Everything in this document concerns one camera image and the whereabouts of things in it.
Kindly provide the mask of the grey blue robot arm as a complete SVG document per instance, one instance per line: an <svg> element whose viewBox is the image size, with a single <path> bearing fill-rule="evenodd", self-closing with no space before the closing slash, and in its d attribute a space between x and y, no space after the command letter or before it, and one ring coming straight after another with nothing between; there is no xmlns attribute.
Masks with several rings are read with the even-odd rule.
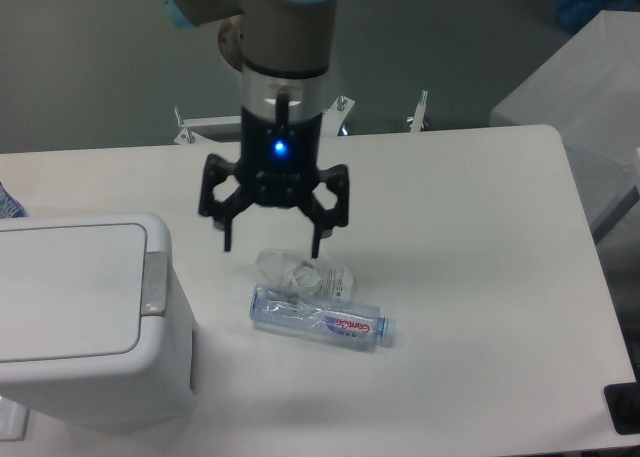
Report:
<svg viewBox="0 0 640 457"><path fill-rule="evenodd" d="M313 224L311 255L349 223L344 164L317 166L323 90L337 0L162 0L179 27L241 20L240 157L206 158L198 212L232 245L234 218L250 206L297 208Z"/></svg>

